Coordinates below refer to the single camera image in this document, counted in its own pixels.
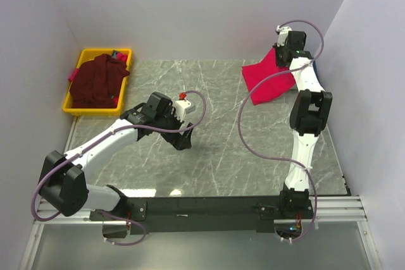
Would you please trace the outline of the bright red t-shirt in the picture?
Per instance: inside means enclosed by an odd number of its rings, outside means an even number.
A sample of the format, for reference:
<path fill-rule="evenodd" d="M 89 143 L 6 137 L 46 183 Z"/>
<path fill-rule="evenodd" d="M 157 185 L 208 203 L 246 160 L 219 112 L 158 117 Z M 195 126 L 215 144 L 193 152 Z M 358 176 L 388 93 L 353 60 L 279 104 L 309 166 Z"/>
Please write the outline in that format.
<path fill-rule="evenodd" d="M 277 66 L 275 48 L 272 48 L 259 63 L 243 66 L 242 76 L 250 92 L 266 77 L 287 70 L 286 67 Z M 291 73 L 273 77 L 265 81 L 251 94 L 251 101 L 254 105 L 271 102 L 286 93 L 295 84 Z"/>

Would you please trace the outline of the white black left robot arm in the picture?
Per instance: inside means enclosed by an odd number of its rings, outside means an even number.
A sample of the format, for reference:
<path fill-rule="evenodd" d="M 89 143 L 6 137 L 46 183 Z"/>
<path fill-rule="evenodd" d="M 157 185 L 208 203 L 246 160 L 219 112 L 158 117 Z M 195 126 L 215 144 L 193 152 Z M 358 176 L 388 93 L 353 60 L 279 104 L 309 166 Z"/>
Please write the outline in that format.
<path fill-rule="evenodd" d="M 114 154 L 153 132 L 176 150 L 189 149 L 192 124 L 183 127 L 195 105 L 180 94 L 177 101 L 154 92 L 147 102 L 125 111 L 105 131 L 64 154 L 53 151 L 45 158 L 38 195 L 59 214 L 72 216 L 84 208 L 101 209 L 111 220 L 126 215 L 127 197 L 113 186 L 94 186 L 86 179 Z"/>

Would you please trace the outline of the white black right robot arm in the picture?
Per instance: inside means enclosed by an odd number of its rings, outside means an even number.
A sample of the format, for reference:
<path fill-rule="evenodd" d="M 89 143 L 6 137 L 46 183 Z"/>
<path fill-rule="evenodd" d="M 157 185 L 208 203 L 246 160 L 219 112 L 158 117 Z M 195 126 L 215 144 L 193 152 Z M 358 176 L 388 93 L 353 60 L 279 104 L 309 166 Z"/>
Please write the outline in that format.
<path fill-rule="evenodd" d="M 333 97 L 319 83 L 313 68 L 314 59 L 304 50 L 306 33 L 287 26 L 277 27 L 276 33 L 276 64 L 289 69 L 298 89 L 289 118 L 293 134 L 292 162 L 277 205 L 278 213 L 291 219 L 311 210 L 308 173 L 315 145 L 327 124 Z"/>

